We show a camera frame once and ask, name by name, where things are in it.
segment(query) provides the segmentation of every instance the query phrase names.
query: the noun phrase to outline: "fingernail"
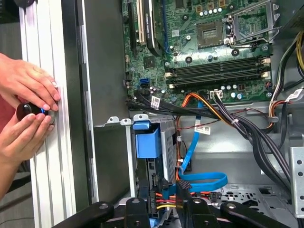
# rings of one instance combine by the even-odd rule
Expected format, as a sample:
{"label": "fingernail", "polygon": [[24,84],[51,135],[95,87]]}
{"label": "fingernail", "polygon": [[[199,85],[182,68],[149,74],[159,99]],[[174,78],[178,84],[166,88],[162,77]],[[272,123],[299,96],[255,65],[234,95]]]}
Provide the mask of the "fingernail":
{"label": "fingernail", "polygon": [[45,118],[45,115],[43,114],[38,114],[36,117],[38,120],[42,121]]}
{"label": "fingernail", "polygon": [[52,131],[53,129],[54,129],[54,125],[50,125],[47,130]]}
{"label": "fingernail", "polygon": [[54,111],[58,111],[58,106],[57,106],[57,104],[54,104],[54,105],[52,106],[52,109],[53,109]]}
{"label": "fingernail", "polygon": [[47,104],[44,104],[44,105],[42,106],[42,108],[43,108],[44,110],[50,110],[50,109],[51,109],[51,107],[50,107],[49,105],[47,105]]}
{"label": "fingernail", "polygon": [[52,82],[52,84],[53,84],[53,86],[54,86],[55,88],[58,88],[58,85],[57,85],[56,82]]}
{"label": "fingernail", "polygon": [[36,118],[36,116],[34,114],[29,114],[27,118],[30,121],[34,121],[34,119]]}
{"label": "fingernail", "polygon": [[54,99],[55,99],[56,101],[59,101],[59,100],[60,100],[60,95],[59,95],[59,94],[55,94],[55,95],[54,95]]}

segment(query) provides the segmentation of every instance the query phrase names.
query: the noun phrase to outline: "cable label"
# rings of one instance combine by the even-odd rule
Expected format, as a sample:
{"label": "cable label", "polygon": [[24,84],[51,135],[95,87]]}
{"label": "cable label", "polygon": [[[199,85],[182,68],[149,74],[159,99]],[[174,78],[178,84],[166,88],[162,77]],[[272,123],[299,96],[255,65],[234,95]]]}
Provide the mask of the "cable label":
{"label": "cable label", "polygon": [[195,128],[194,128],[194,132],[198,132],[200,134],[207,134],[210,135],[211,134],[211,128],[208,126],[200,126],[200,120],[195,120]]}
{"label": "cable label", "polygon": [[151,108],[154,108],[156,110],[158,110],[159,106],[161,103],[161,99],[155,96],[152,96],[151,98]]}
{"label": "cable label", "polygon": [[285,102],[290,101],[291,99],[296,99],[299,97],[303,89],[297,89],[293,94],[290,94],[289,97],[285,100]]}

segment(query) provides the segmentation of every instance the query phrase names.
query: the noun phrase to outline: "yellow wire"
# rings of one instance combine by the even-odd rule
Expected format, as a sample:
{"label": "yellow wire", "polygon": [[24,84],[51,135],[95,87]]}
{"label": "yellow wire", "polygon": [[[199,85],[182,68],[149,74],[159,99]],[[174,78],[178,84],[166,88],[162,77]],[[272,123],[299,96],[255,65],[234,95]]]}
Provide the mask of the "yellow wire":
{"label": "yellow wire", "polygon": [[161,208],[175,208],[175,207],[176,207],[175,205],[161,205],[161,206],[156,207],[156,209],[161,209]]}
{"label": "yellow wire", "polygon": [[296,55],[300,64],[300,67],[302,70],[304,70],[304,61],[303,61],[303,56],[302,56],[302,39],[303,39],[304,32],[301,32],[299,35],[299,38],[296,42]]}

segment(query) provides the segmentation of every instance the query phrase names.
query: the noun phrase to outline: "motherboard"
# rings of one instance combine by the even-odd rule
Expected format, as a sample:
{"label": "motherboard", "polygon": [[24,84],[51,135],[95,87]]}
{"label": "motherboard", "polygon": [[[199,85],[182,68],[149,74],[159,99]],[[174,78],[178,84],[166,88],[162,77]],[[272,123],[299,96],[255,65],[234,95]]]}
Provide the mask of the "motherboard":
{"label": "motherboard", "polygon": [[[272,97],[265,6],[234,12],[258,0],[123,0],[125,86],[181,105],[195,92],[212,102],[268,101]],[[244,45],[233,45],[235,39]]]}

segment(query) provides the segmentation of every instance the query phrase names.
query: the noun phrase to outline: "zip tie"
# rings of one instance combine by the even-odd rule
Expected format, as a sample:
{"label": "zip tie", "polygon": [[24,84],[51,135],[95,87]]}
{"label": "zip tie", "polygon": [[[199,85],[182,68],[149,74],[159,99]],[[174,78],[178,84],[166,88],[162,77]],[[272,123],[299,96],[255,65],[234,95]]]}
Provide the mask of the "zip tie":
{"label": "zip tie", "polygon": [[238,123],[238,119],[234,119],[231,124],[234,125],[235,123]]}

